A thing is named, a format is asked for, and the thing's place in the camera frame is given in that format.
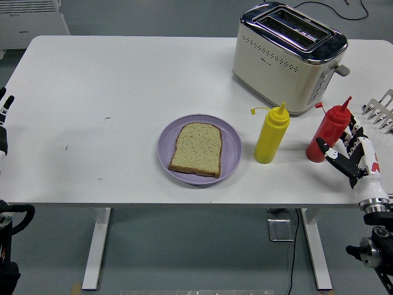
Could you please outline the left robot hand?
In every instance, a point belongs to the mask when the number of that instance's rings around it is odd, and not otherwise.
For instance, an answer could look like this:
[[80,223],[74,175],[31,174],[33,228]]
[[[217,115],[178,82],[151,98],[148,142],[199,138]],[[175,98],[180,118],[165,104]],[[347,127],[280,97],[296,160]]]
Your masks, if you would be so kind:
[[1,160],[7,155],[8,153],[8,142],[7,142],[7,130],[4,127],[4,123],[6,121],[7,113],[10,109],[10,106],[14,102],[15,97],[10,95],[5,103],[1,106]]

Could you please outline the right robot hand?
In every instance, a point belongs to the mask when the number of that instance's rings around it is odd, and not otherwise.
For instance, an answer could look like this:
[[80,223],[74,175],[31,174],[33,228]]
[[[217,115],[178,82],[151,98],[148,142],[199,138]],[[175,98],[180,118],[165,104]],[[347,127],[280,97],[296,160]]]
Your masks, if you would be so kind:
[[316,138],[317,146],[323,157],[338,171],[348,177],[350,187],[355,191],[361,209],[384,207],[387,211],[390,201],[381,185],[381,170],[371,140],[364,128],[351,116],[348,129],[340,140],[346,148],[346,155],[334,150],[321,137]]

